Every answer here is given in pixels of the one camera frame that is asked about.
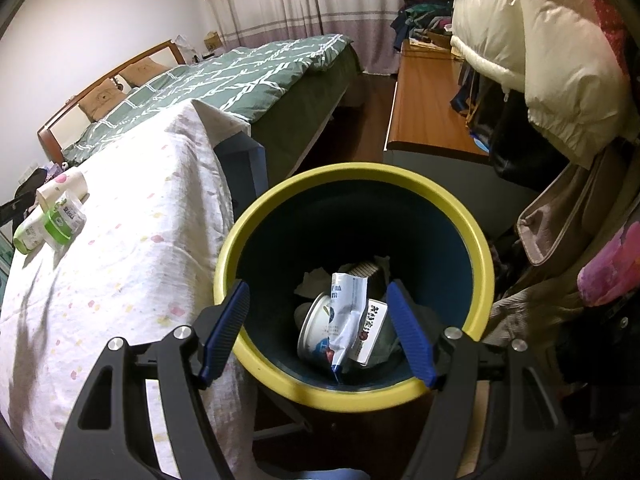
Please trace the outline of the white green lotion bottle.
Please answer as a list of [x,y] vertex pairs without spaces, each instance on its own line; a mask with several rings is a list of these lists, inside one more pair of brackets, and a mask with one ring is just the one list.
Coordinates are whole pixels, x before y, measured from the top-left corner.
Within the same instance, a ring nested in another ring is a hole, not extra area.
[[35,206],[35,209],[17,227],[13,235],[15,248],[28,255],[43,242],[47,242],[53,247],[66,245],[70,240],[68,227],[58,212],[63,204],[62,200],[58,200],[48,210]]

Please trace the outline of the white blue packet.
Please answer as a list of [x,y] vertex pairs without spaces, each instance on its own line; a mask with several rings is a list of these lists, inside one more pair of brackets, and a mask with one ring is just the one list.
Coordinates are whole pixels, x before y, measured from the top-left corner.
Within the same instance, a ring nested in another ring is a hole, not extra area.
[[368,279],[347,273],[334,273],[330,289],[330,307],[334,318],[329,325],[326,355],[335,378],[341,374],[349,349],[355,342],[360,318],[367,307]]

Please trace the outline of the white round tub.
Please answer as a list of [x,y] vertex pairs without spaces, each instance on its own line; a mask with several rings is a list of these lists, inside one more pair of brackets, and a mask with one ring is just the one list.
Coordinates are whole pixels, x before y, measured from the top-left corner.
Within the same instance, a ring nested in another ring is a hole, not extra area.
[[331,361],[331,337],[334,335],[335,312],[329,294],[320,294],[311,304],[297,341],[297,354],[302,359]]

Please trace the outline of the white paper cup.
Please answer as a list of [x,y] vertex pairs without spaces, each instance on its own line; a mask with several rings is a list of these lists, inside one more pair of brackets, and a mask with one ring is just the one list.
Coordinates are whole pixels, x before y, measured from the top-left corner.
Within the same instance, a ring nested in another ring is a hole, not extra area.
[[36,189],[36,200],[43,211],[53,207],[65,193],[71,192],[82,200],[88,194],[88,185],[84,174],[76,167],[58,174],[56,177]]

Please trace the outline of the yellow-rimmed dark trash bin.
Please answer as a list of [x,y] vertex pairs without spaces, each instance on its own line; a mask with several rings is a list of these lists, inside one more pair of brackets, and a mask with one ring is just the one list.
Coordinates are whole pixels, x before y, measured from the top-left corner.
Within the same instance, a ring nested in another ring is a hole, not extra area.
[[252,203],[222,245],[216,300],[235,281],[250,312],[235,356],[265,387],[315,410],[363,413],[423,396],[404,356],[336,379],[296,352],[296,287],[317,269],[384,258],[411,298],[480,339],[494,300],[486,237],[472,214],[434,181],[402,168],[345,162],[288,178]]

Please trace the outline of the pink fuzzy garment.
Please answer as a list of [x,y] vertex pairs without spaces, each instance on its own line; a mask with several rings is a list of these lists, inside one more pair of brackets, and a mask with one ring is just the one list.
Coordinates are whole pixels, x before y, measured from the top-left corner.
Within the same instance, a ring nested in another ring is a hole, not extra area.
[[639,222],[622,226],[577,277],[582,302],[608,304],[639,286]]

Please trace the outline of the white printed small box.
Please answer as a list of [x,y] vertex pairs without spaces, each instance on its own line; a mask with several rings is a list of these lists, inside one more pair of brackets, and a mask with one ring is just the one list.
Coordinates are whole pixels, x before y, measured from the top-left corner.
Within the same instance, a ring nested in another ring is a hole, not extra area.
[[354,343],[348,352],[349,359],[358,365],[368,366],[372,362],[374,350],[383,333],[386,313],[385,302],[375,299],[368,300]]

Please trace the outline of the beige hanging bag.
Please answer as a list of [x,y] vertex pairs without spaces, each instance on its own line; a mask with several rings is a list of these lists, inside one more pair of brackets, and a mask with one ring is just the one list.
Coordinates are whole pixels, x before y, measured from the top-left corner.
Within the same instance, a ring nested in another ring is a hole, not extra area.
[[589,170],[566,166],[516,222],[530,264],[549,274],[564,272],[600,230],[623,176],[622,164],[610,155]]

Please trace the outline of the white floral table cloth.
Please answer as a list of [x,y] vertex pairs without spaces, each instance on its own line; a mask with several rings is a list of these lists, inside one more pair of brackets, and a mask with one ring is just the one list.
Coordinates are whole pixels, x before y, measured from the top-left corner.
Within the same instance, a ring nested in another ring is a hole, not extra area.
[[218,143],[247,124],[198,101],[142,122],[80,167],[85,225],[14,258],[1,305],[1,411],[45,473],[107,341],[143,344],[213,303],[233,221]]

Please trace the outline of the long wooden low cabinet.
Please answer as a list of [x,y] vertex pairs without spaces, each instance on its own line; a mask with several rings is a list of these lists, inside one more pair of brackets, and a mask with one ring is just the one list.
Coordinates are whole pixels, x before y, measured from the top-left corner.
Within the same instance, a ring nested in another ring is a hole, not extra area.
[[447,50],[402,45],[386,151],[488,163],[488,155],[472,140],[464,118],[450,105],[459,90],[460,68]]

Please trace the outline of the brown pillow left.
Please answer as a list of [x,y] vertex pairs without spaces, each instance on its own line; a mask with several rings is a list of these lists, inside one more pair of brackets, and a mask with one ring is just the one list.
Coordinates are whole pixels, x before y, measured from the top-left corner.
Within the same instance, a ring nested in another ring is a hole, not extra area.
[[89,120],[97,122],[125,101],[126,97],[126,93],[120,90],[114,81],[104,79],[96,88],[89,91],[78,105]]

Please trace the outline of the brown pillow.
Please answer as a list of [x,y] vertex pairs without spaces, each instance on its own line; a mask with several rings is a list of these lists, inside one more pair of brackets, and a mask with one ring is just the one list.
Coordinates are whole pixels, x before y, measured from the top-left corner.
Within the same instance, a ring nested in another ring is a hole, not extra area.
[[125,79],[130,87],[142,87],[154,77],[166,73],[168,70],[168,66],[157,63],[147,56],[138,62],[129,64],[119,75]]
[[126,93],[120,90],[114,81],[104,79],[96,88],[89,91],[78,105],[89,120],[97,122],[125,101],[126,97]]

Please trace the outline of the brown pillow right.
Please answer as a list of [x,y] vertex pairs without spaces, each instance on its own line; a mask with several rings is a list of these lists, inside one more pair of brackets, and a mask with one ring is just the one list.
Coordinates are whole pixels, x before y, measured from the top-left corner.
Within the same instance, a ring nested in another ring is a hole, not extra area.
[[166,73],[168,70],[168,66],[157,63],[147,56],[138,62],[129,64],[119,75],[125,79],[130,87],[142,87],[154,77]]

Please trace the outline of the green checked duvet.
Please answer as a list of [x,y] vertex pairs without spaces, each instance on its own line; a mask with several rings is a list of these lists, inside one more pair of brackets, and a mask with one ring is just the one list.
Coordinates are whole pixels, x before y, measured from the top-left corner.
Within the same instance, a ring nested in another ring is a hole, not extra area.
[[248,124],[258,122],[306,76],[324,76],[334,68],[360,62],[352,40],[342,34],[237,47],[219,58],[177,65],[132,87],[122,102],[93,119],[77,141],[62,149],[66,162],[78,165],[107,144],[168,107],[199,100]]

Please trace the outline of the cream puffer jacket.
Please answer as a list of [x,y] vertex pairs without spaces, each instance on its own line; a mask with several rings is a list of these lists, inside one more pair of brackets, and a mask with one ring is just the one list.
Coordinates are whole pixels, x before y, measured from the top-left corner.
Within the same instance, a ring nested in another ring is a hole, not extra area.
[[622,133],[629,80],[591,0],[456,0],[451,44],[523,93],[529,122],[573,164],[589,168]]

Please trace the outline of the red dotted quilted jacket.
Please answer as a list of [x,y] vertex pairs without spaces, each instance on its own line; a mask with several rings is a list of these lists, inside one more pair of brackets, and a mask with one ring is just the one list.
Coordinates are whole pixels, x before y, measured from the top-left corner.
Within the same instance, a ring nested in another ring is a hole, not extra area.
[[631,80],[629,59],[634,54],[628,27],[611,0],[591,0],[600,29],[610,45],[623,75]]

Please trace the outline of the pile of dark clothes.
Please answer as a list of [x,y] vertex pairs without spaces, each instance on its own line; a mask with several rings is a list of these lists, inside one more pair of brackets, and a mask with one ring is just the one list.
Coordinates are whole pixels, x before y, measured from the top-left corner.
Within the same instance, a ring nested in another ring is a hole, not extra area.
[[454,0],[404,0],[390,24],[396,34],[394,49],[400,51],[414,30],[421,36],[427,32],[444,32],[445,26],[451,23],[453,7]]

